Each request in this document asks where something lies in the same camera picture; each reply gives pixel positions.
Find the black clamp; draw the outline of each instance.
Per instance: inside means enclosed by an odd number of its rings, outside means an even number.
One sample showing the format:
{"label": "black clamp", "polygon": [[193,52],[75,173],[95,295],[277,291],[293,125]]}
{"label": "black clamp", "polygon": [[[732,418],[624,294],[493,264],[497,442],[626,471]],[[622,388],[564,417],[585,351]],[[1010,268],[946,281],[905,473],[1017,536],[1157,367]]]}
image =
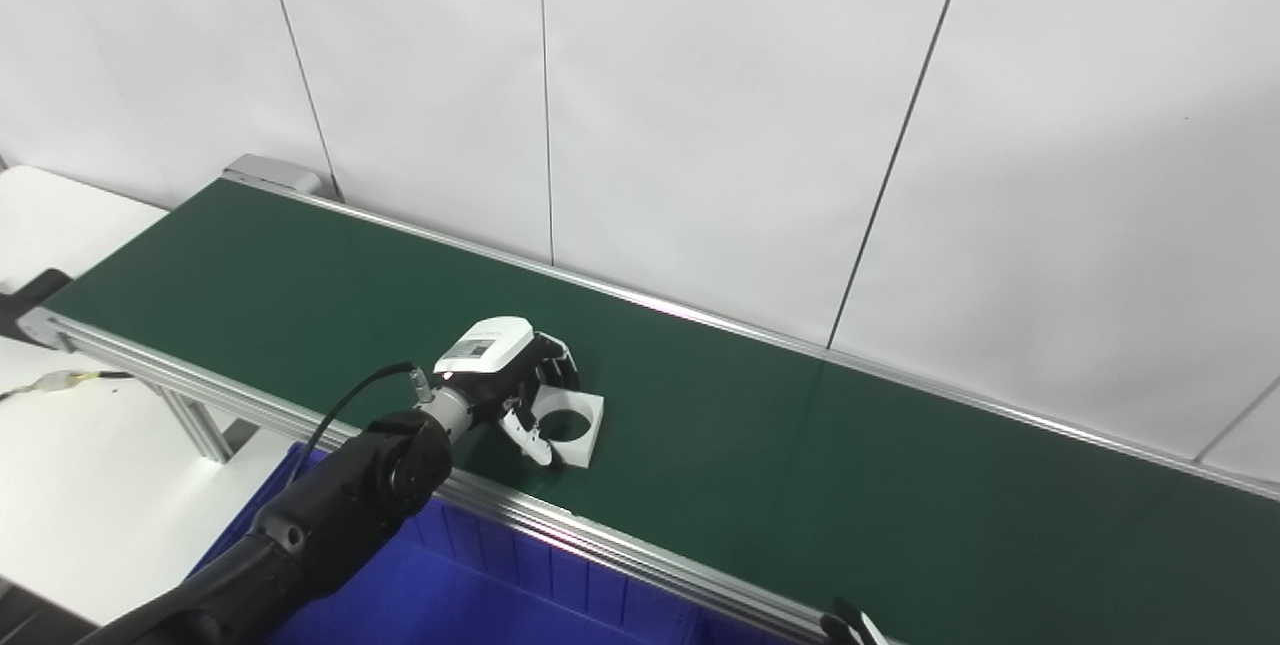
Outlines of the black clamp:
{"label": "black clamp", "polygon": [[823,645],[888,645],[888,639],[876,627],[867,613],[855,608],[850,600],[836,598],[832,603],[836,614],[823,613],[818,625],[827,635]]}
{"label": "black clamp", "polygon": [[40,273],[35,280],[27,282],[17,293],[12,296],[0,294],[0,338],[9,338],[10,340],[22,340],[22,343],[31,343],[32,346],[42,346],[42,348],[49,348],[49,346],[40,343],[22,331],[18,326],[18,319],[32,311],[32,308],[38,307],[46,299],[52,297],[56,291],[63,289],[64,285],[72,282],[67,273],[60,270],[49,270]]}

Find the conveyor leg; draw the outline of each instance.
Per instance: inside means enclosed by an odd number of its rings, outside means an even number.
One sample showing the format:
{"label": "conveyor leg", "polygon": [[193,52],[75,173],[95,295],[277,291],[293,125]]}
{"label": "conveyor leg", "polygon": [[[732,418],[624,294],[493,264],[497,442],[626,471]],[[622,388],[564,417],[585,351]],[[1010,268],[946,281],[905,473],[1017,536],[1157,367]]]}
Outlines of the conveyor leg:
{"label": "conveyor leg", "polygon": [[256,425],[243,420],[233,422],[227,431],[218,430],[218,425],[209,416],[205,404],[170,390],[168,386],[150,384],[150,381],[147,385],[164,399],[165,404],[169,404],[169,412],[173,412],[178,425],[187,431],[187,436],[191,436],[196,450],[216,463],[230,461],[244,442],[257,431]]}

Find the green conveyor belt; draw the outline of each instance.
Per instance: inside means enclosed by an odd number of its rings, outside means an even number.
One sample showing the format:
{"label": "green conveyor belt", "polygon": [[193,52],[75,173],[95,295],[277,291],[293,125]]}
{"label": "green conveyor belt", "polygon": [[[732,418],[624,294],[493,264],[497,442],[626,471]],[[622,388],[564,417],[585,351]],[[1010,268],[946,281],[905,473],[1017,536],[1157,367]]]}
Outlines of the green conveyor belt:
{"label": "green conveyor belt", "polygon": [[604,395],[595,458],[476,431],[470,472],[910,645],[1280,642],[1280,503],[232,180],[47,305],[321,412],[521,314]]}

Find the wire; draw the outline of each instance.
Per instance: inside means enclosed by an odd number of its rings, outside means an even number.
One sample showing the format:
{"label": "wire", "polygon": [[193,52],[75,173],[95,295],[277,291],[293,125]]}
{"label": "wire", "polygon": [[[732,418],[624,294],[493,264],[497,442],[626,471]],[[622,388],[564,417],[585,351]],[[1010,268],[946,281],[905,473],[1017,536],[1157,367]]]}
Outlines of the wire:
{"label": "wire", "polygon": [[325,430],[329,430],[329,425],[333,422],[333,418],[338,417],[338,413],[342,412],[342,408],[347,407],[347,403],[355,399],[356,395],[365,389],[365,386],[370,386],[375,381],[379,381],[389,375],[397,375],[398,372],[412,372],[415,370],[417,370],[417,366],[415,366],[415,363],[411,363],[408,361],[389,363],[389,366],[380,367],[379,370],[370,372],[370,375],[366,376],[364,380],[361,380],[358,385],[352,386],[349,393],[343,395],[342,399],[339,399],[337,403],[334,403],[332,408],[329,408],[329,412],[325,413],[324,420],[320,421],[320,425],[316,426],[315,433],[311,434],[311,438],[307,440],[306,447],[302,448],[302,454],[298,458],[297,465],[293,466],[293,474],[289,476],[289,482],[293,482],[298,477],[298,474],[306,465],[307,458],[311,457],[311,453],[316,449],[316,445],[320,444],[320,436],[324,435]]}
{"label": "wire", "polygon": [[19,393],[52,393],[55,390],[67,390],[68,386],[79,385],[82,381],[93,380],[95,378],[105,378],[110,380],[120,380],[124,378],[133,378],[132,372],[124,372],[119,370],[101,370],[97,372],[82,372],[77,370],[59,370],[56,372],[46,372],[38,380],[32,381],[31,385],[14,386],[12,390],[5,390],[0,393],[0,401],[5,401],[17,395]]}

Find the white square bracket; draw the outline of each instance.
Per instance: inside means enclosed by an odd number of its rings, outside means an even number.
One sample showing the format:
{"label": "white square bracket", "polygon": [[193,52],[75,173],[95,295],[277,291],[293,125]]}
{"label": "white square bracket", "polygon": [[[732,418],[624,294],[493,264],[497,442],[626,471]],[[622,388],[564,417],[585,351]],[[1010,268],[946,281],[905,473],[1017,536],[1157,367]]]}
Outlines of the white square bracket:
{"label": "white square bracket", "polygon": [[561,390],[558,386],[540,386],[532,404],[534,417],[540,422],[549,413],[561,411],[580,413],[590,426],[572,440],[547,439],[547,443],[559,454],[564,465],[585,468],[591,463],[595,436],[599,435],[600,421],[604,418],[604,398],[576,390]]}

